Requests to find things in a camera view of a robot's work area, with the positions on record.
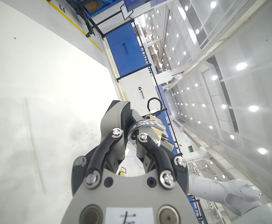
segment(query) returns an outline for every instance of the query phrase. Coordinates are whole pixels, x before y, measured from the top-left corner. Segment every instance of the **sign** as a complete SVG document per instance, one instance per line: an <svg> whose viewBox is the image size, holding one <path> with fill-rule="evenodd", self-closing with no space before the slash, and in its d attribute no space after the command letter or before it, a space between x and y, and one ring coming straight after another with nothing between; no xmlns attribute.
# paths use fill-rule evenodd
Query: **sign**
<svg viewBox="0 0 272 224"><path fill-rule="evenodd" d="M106 35L120 77L146 65L131 23Z"/></svg>
<svg viewBox="0 0 272 224"><path fill-rule="evenodd" d="M105 224L154 224L153 208L106 208Z"/></svg>
<svg viewBox="0 0 272 224"><path fill-rule="evenodd" d="M135 109L141 116L149 114L147 101L153 97L158 98L149 69L144 68L130 74L122 78L119 82L123 87L128 101L131 102L131 109ZM158 111L160 110L160 103L157 100L152 100L149 107L151 111Z"/></svg>

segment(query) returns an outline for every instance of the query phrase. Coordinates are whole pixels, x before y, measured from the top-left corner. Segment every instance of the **floor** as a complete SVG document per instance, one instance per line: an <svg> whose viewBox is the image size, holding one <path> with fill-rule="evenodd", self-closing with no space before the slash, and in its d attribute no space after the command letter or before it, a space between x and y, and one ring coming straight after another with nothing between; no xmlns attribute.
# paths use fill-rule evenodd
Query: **floor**
<svg viewBox="0 0 272 224"><path fill-rule="evenodd" d="M95 46L94 60L44 27L42 10L36 16L0 1L0 223L61 222L72 163L99 144L100 120L118 99L103 52Z"/></svg>

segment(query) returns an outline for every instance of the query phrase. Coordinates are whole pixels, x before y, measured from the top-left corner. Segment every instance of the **yellow floor line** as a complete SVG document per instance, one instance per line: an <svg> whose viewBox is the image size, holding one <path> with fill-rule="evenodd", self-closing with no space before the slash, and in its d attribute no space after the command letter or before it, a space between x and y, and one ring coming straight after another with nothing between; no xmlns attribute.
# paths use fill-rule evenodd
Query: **yellow floor line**
<svg viewBox="0 0 272 224"><path fill-rule="evenodd" d="M74 27L76 27L84 36L86 36L86 34L85 34L85 32L77 25L77 24L75 24L75 22L74 21L72 21L62 10L60 10L57 6L55 6L52 2L48 2L47 0L45 0L49 5L51 5L55 10L57 10L65 19L67 19ZM103 54L105 54L106 55L106 57L108 58L108 61L109 61L109 64L110 64L110 67L111 67L111 70L112 70L112 73L114 74L114 77L115 77L115 79L117 78L116 77L116 75L115 75L115 73L114 73L114 70L113 70L113 68L112 68L112 65L111 65L111 63L110 63L110 60L112 61L112 58L111 57L109 57L108 56L108 54L107 53L105 53L105 51L103 51L91 38L88 38L99 50L101 50L102 52L103 52ZM124 100L126 100L126 96L125 96L125 94L124 94L124 90L123 90L123 88L122 88L122 85L120 84L120 86L121 86L121 89L122 89L122 91L121 91L121 89L120 89L120 87L119 87L119 85L118 85L118 83L117 83L117 86L118 86L118 89L119 89L119 93L120 93L120 95L121 95L121 97L122 97L122 100L124 101Z"/></svg>
<svg viewBox="0 0 272 224"><path fill-rule="evenodd" d="M57 10L65 19L67 19L75 28L77 28L84 36L86 36L86 33L80 29L80 27L75 24L74 21L72 21L62 10L60 10L57 6L55 6L52 2L48 2L45 0L49 5L51 5L55 10ZM103 52L103 54L107 55L103 49L101 49L91 38L88 38L99 50Z"/></svg>

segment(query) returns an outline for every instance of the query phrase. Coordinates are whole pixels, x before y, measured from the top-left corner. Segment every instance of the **ceiling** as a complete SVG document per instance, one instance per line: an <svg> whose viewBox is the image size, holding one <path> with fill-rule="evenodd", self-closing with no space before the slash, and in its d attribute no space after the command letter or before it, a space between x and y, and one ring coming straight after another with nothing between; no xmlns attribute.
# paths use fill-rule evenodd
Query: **ceiling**
<svg viewBox="0 0 272 224"><path fill-rule="evenodd" d="M142 16L164 70L187 68L247 1L174 0Z"/></svg>
<svg viewBox="0 0 272 224"><path fill-rule="evenodd" d="M270 196L271 21L272 5L166 93L175 119L181 120ZM257 106L258 110L253 112L250 106Z"/></svg>

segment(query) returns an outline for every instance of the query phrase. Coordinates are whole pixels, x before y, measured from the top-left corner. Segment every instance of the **black cable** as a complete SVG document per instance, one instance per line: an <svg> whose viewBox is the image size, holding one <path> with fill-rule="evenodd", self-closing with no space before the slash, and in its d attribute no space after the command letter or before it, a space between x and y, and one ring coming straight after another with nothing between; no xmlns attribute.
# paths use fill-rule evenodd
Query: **black cable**
<svg viewBox="0 0 272 224"><path fill-rule="evenodd" d="M149 103L150 103L151 100L158 100L158 101L160 102L160 110L157 111L157 112L155 112L155 113L158 113L158 114L155 114L154 116L160 115L161 112L162 112L162 102L161 102L161 100L160 100L159 98L157 98L157 97L150 98L150 99L147 101L147 109L148 109L149 112L150 112Z"/></svg>

